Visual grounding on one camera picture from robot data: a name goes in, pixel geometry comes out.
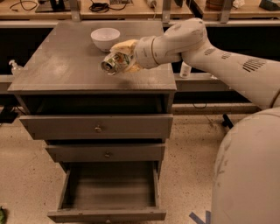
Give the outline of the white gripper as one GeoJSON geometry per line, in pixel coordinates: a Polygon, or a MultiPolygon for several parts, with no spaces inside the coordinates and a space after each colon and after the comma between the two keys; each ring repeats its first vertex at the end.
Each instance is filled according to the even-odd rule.
{"type": "Polygon", "coordinates": [[[156,62],[154,53],[156,39],[156,36],[149,36],[140,38],[139,40],[126,40],[113,45],[110,51],[112,53],[123,53],[126,55],[129,55],[134,51],[135,59],[138,64],[136,63],[125,68],[125,73],[135,73],[143,68],[152,69],[159,66],[156,62]]]}

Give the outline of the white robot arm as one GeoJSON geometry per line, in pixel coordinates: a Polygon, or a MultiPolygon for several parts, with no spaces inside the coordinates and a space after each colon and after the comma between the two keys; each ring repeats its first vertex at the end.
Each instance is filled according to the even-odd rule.
{"type": "Polygon", "coordinates": [[[253,102],[260,112],[239,121],[220,144],[214,166],[211,224],[280,224],[280,63],[214,47],[199,18],[161,36],[127,40],[114,53],[133,66],[183,60],[253,102]]]}

